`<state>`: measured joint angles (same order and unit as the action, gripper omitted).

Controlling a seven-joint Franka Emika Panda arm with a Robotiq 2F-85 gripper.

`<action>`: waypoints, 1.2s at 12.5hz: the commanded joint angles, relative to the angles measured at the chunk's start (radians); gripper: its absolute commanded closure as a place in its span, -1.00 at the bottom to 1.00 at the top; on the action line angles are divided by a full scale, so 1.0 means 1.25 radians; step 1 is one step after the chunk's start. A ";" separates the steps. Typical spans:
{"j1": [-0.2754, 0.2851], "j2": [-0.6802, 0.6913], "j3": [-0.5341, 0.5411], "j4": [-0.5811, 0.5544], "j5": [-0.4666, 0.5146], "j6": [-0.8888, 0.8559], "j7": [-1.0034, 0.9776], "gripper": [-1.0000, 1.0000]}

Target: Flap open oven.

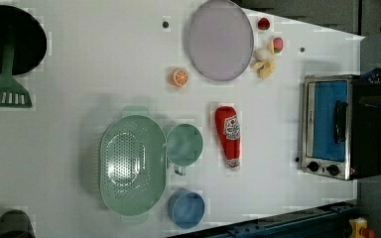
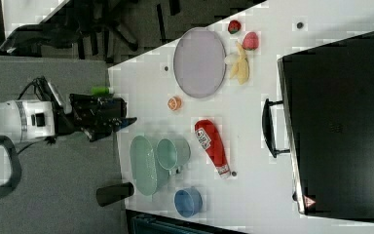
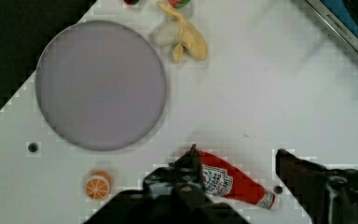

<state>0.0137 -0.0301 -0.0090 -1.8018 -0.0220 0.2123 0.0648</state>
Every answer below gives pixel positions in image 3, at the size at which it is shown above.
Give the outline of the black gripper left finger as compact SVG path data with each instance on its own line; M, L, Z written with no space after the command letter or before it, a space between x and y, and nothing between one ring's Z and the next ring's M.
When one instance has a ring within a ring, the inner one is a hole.
M226 203L205 193L200 152L192 147L143 180L140 190L123 190L84 224L250 224Z

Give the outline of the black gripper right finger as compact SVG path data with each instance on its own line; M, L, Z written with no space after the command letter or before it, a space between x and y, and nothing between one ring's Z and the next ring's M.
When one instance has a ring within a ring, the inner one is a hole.
M312 224L358 224L358 170L328 169L281 148L275 172Z

